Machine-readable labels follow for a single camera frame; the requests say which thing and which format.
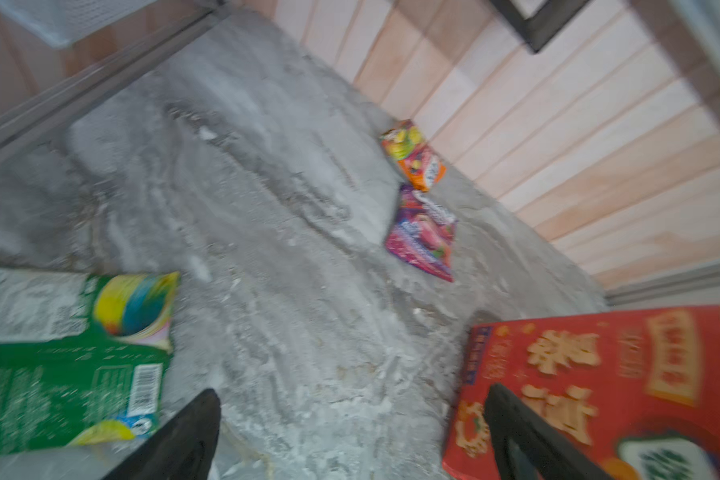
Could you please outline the purple Fox's berries candy bag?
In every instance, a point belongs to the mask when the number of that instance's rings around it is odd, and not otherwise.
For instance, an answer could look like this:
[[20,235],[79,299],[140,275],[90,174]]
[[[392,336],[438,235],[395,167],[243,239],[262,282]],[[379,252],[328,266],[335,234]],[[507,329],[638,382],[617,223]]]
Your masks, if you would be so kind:
[[457,224],[456,216],[427,193],[402,184],[384,246],[404,263],[452,282],[452,244]]

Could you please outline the red paper gift bag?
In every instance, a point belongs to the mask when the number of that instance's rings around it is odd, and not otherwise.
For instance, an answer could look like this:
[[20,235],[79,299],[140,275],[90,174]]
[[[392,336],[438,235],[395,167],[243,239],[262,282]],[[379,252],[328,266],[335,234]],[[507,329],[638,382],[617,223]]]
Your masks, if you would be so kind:
[[500,384],[615,479],[720,479],[720,305],[479,324],[442,465],[495,479]]

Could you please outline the orange Fox's fruits candy bag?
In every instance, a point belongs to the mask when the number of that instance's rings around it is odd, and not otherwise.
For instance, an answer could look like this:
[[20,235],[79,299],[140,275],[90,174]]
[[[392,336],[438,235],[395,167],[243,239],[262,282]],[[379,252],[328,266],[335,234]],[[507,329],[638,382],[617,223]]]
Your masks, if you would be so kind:
[[380,140],[386,155],[414,188],[428,192],[445,176],[444,160],[412,120],[400,122],[383,133]]

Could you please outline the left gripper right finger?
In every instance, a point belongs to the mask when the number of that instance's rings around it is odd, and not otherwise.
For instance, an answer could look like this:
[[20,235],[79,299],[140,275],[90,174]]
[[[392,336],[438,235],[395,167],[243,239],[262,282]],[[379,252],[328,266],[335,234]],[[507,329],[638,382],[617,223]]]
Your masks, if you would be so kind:
[[507,387],[493,384],[484,402],[502,479],[607,479],[609,475]]

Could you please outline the green lime snack packet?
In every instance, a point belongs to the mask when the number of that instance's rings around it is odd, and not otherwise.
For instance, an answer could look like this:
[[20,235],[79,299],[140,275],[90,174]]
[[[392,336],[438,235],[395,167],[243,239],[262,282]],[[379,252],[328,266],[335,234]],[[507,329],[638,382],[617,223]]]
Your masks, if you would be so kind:
[[0,456],[156,432],[179,283],[0,267]]

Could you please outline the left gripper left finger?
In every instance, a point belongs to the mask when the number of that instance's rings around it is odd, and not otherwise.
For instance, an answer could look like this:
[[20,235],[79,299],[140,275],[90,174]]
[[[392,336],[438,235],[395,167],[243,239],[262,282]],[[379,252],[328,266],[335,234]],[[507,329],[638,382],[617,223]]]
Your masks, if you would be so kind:
[[221,416],[215,390],[203,390],[104,480],[206,480],[217,450]]

